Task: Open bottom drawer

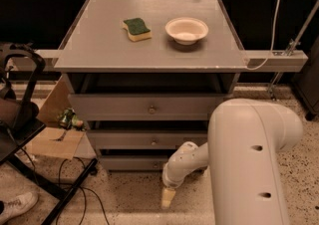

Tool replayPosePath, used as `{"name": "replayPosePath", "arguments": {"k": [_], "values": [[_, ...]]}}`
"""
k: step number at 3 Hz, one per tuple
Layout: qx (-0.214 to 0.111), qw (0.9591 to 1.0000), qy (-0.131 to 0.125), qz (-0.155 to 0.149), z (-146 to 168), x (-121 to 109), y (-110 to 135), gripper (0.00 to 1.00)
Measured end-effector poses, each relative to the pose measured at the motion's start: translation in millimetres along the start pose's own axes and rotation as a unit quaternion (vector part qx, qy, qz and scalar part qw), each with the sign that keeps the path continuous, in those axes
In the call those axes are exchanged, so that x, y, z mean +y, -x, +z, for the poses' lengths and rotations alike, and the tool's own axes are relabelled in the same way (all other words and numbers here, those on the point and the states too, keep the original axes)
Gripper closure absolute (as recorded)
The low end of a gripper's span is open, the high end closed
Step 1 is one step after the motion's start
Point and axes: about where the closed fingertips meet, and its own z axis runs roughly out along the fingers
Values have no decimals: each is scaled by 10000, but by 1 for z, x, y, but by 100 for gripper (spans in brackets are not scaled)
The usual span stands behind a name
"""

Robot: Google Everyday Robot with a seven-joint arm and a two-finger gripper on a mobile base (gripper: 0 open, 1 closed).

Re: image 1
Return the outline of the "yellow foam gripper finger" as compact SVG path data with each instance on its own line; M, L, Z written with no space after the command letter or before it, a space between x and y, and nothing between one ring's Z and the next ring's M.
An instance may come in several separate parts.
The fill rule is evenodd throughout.
M171 202L175 196L175 190L171 188L164 188L161 192L161 208L168 209L170 208Z

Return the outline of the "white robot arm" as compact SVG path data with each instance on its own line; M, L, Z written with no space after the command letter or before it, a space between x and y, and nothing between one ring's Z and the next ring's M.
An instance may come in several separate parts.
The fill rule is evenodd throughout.
M207 143L184 143L164 165L161 206L199 168L211 176L215 225L290 225L276 153L303 136L300 117L274 103L233 99L212 113Z

